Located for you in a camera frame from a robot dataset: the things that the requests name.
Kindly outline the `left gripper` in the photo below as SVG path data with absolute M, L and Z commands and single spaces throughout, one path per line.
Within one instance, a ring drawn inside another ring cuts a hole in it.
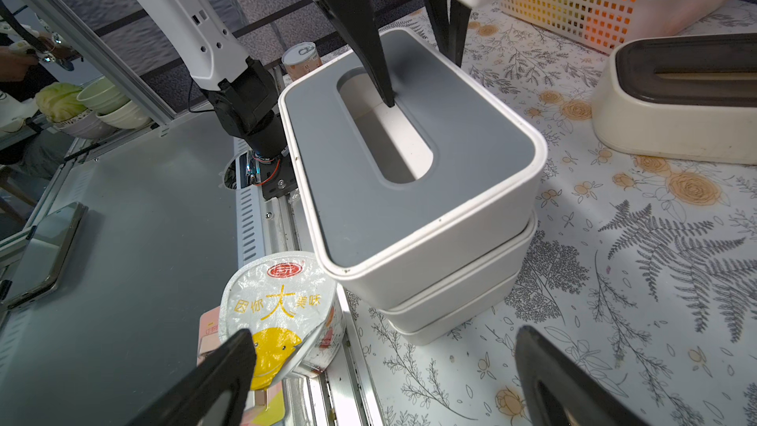
M 317 0 L 390 108 L 395 104 L 394 91 L 372 5 L 399 6 L 407 1 L 410 0 Z M 459 0 L 424 0 L 424 4 L 439 51 L 461 67 L 471 9 Z

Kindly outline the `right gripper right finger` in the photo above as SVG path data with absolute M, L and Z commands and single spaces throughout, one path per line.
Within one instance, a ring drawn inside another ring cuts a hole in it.
M 515 359 L 534 425 L 645 423 L 530 325 L 516 335 Z

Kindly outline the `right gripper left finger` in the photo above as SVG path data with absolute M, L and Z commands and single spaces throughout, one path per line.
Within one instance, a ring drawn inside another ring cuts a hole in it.
M 239 425 L 256 363 L 252 333 L 241 329 L 131 425 Z

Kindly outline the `white box grey lid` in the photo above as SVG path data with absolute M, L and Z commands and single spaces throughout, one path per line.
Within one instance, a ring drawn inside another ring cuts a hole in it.
M 393 327 L 417 333 L 500 285 L 514 282 L 538 227 L 535 210 L 526 228 L 494 250 L 459 268 L 394 308 L 377 309 Z
M 380 36 L 395 108 L 431 154 L 396 183 L 362 131 L 386 105 L 347 52 L 279 99 L 315 256 L 371 306 L 395 307 L 520 234 L 547 145 L 531 124 L 405 28 Z M 360 110 L 350 105 L 368 98 Z

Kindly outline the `white box bamboo lid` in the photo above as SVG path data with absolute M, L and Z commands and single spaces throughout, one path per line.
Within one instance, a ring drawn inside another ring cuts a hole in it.
M 470 321 L 472 318 L 504 301 L 513 290 L 519 275 L 520 272 L 517 272 L 461 308 L 432 321 L 429 325 L 425 325 L 425 327 L 421 327 L 417 331 L 401 329 L 395 321 L 390 321 L 390 325 L 410 344 L 415 346 L 428 345 L 465 321 Z

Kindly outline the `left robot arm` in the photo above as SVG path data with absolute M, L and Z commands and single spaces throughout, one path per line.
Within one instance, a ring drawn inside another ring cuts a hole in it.
M 187 66 L 190 76 L 213 106 L 224 130 L 248 143 L 281 171 L 293 164 L 285 155 L 285 132 L 274 114 L 278 96 L 273 77 L 250 57 L 207 0 L 137 0 Z M 402 100 L 390 85 L 370 0 L 313 0 L 364 65 L 378 95 L 388 107 Z M 424 0 L 434 34 L 441 40 L 427 100 L 452 110 L 457 92 L 472 82 L 460 70 L 464 26 L 470 15 L 457 0 Z

